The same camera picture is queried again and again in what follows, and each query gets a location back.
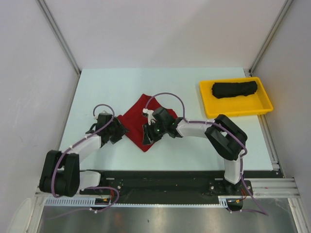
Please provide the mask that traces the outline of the red t shirt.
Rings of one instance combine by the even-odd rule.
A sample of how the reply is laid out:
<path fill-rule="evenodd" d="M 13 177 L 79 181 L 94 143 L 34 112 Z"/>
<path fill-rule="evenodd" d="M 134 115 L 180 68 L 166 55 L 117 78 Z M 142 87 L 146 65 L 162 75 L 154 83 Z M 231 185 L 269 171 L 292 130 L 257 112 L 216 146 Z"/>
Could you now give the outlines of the red t shirt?
<path fill-rule="evenodd" d="M 151 96 L 142 94 L 137 102 L 124 114 L 117 118 L 128 130 L 125 134 L 143 152 L 148 151 L 152 145 L 143 145 L 143 125 L 148 123 L 148 119 L 143 116 L 142 110 Z"/>

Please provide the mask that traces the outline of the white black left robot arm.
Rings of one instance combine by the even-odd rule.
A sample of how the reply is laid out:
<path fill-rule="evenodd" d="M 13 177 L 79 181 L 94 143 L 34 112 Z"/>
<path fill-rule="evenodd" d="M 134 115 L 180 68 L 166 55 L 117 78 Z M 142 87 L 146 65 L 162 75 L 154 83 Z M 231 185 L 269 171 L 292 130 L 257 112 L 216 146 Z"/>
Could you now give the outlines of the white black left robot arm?
<path fill-rule="evenodd" d="M 47 153 L 39 181 L 42 192 L 73 197 L 80 189 L 80 162 L 106 143 L 115 144 L 129 130 L 112 114 L 101 113 L 85 136 L 64 151 Z"/>

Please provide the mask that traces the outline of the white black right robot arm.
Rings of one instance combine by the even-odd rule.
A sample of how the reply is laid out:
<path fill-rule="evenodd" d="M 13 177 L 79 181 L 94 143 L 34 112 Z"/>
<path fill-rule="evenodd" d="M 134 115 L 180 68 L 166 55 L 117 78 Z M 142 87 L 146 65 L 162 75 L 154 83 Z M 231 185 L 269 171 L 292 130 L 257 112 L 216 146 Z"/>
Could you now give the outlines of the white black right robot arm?
<path fill-rule="evenodd" d="M 246 153 L 247 135 L 225 115 L 218 115 L 213 122 L 186 120 L 173 117 L 167 109 L 143 109 L 142 114 L 148 119 L 143 125 L 143 145 L 152 145 L 163 135 L 171 138 L 199 137 L 206 138 L 217 153 L 224 159 L 224 189 L 230 195 L 237 194 L 242 188 L 243 169 L 241 157 Z"/>

